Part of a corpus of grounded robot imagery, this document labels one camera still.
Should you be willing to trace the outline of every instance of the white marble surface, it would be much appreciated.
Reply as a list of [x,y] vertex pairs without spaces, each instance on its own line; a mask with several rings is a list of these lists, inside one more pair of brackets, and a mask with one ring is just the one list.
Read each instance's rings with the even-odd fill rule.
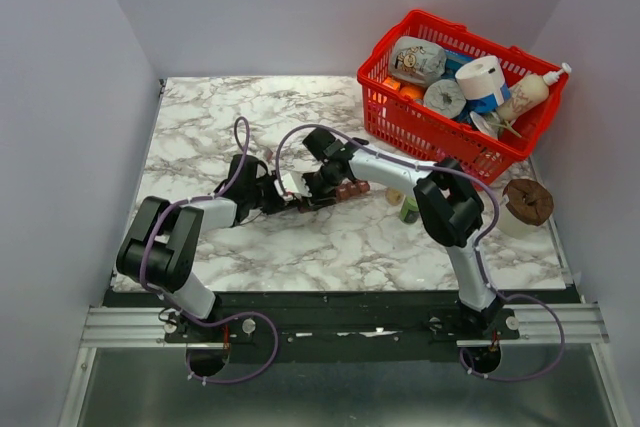
[[[173,201],[212,192],[238,152],[232,125],[240,114],[251,122],[253,152],[275,150],[286,132],[310,122],[389,149],[365,133],[362,91],[351,77],[169,79],[137,203],[148,195]],[[285,149],[285,169],[317,168],[301,143],[304,135],[294,136]],[[527,163],[512,166],[493,187],[501,190],[509,179],[521,177],[531,177]],[[488,222],[492,209],[482,195]],[[261,215],[246,225],[202,235],[194,271],[217,291],[456,289],[444,249],[421,222],[402,223],[399,209],[387,204],[382,186],[372,185],[365,197],[319,212]],[[526,240],[494,230],[484,247],[500,288],[564,288],[546,227]],[[120,275],[114,288],[140,290]]]

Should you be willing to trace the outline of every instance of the lotion bottle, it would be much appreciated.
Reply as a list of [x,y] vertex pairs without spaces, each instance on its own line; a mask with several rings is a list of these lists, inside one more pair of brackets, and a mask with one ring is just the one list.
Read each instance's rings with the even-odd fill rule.
[[571,67],[567,63],[562,64],[562,69],[557,72],[550,71],[544,75],[529,74],[514,84],[509,91],[511,98],[499,105],[496,112],[506,122],[517,119],[536,105],[547,100],[549,86],[555,84],[564,73],[570,74]]

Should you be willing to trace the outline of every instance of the gray plastic package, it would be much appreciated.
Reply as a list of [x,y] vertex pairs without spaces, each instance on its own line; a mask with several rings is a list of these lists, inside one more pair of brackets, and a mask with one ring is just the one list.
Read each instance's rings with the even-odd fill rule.
[[389,59],[389,75],[421,87],[429,87],[444,74],[447,54],[433,42],[416,37],[400,37]]
[[424,94],[424,105],[448,119],[459,115],[466,103],[467,99],[455,80],[439,80]]

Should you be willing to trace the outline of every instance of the red object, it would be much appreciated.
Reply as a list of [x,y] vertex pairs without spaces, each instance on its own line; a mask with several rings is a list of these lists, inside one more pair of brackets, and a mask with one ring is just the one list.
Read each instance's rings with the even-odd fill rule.
[[547,100],[516,120],[514,128],[522,135],[521,139],[505,131],[500,140],[495,140],[474,131],[470,125],[447,119],[383,84],[389,75],[387,67],[393,45],[403,35],[435,42],[447,50],[474,58],[495,55],[500,59],[509,86],[529,73],[542,75],[560,69],[518,47],[502,47],[472,34],[462,24],[412,10],[387,32],[358,69],[367,132],[421,160],[440,161],[447,156],[455,157],[465,172],[487,184],[514,162],[529,157],[558,110],[568,76],[563,75],[549,87]]

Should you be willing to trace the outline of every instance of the green can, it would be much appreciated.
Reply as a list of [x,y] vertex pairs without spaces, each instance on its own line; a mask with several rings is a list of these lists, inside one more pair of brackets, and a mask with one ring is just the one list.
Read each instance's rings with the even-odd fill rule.
[[405,224],[414,224],[420,218],[420,211],[416,199],[405,197],[400,209],[400,220]]

